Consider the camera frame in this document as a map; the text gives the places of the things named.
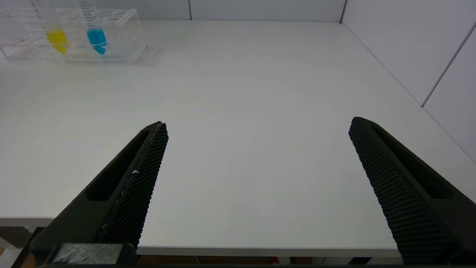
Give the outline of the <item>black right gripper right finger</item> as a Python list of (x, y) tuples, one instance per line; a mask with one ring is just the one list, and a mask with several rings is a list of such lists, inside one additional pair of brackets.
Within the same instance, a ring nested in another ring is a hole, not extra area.
[(474, 265), (475, 203), (375, 122), (348, 134), (403, 262)]

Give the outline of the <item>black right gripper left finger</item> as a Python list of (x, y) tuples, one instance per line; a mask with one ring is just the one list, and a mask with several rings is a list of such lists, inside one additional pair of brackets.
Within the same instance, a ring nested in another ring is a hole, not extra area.
[(137, 248), (167, 144), (165, 123), (143, 128), (31, 241), (31, 253), (46, 258), (63, 243)]

